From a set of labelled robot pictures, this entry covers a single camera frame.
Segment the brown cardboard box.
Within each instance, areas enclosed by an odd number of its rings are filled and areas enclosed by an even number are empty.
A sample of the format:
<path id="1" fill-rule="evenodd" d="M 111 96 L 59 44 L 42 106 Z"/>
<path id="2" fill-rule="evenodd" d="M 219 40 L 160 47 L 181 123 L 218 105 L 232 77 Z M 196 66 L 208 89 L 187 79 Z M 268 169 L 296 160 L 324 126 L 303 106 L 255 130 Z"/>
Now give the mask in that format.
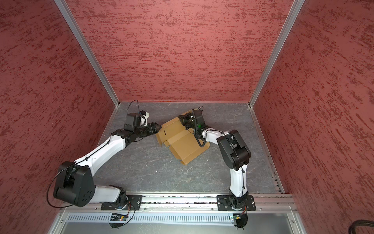
<path id="1" fill-rule="evenodd" d="M 163 124 L 156 137 L 159 144 L 168 147 L 183 165 L 187 165 L 210 147 L 208 142 L 200 147 L 193 135 L 193 127 L 186 130 L 178 117 Z"/>

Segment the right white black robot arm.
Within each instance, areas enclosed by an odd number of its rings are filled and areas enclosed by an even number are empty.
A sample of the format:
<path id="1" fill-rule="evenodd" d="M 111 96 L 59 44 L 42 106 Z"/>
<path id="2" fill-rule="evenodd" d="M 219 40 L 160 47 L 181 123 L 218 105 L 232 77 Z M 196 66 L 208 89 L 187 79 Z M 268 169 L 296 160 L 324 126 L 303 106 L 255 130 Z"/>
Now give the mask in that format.
<path id="1" fill-rule="evenodd" d="M 229 203 L 235 210 L 246 210 L 249 193 L 246 185 L 246 170 L 251 152 L 237 130 L 220 131 L 206 124 L 202 107 L 178 116 L 186 130 L 192 130 L 197 144 L 202 148 L 207 143 L 218 145 L 226 166 L 230 169 Z"/>

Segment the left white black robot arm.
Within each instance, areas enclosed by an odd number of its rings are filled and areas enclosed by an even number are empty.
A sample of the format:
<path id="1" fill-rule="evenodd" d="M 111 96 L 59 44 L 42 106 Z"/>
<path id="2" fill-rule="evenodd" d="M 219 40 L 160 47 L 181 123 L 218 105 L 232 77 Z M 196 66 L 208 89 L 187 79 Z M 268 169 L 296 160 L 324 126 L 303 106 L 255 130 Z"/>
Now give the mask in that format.
<path id="1" fill-rule="evenodd" d="M 155 135 L 160 130 L 161 125 L 155 122 L 136 127 L 125 126 L 111 133 L 104 143 L 87 155 L 73 162 L 65 161 L 49 185 L 53 189 L 53 197 L 65 202 L 67 207 L 102 203 L 115 210 L 128 209 L 130 205 L 126 190 L 115 185 L 95 185 L 94 175 L 109 159 L 131 143 Z"/>

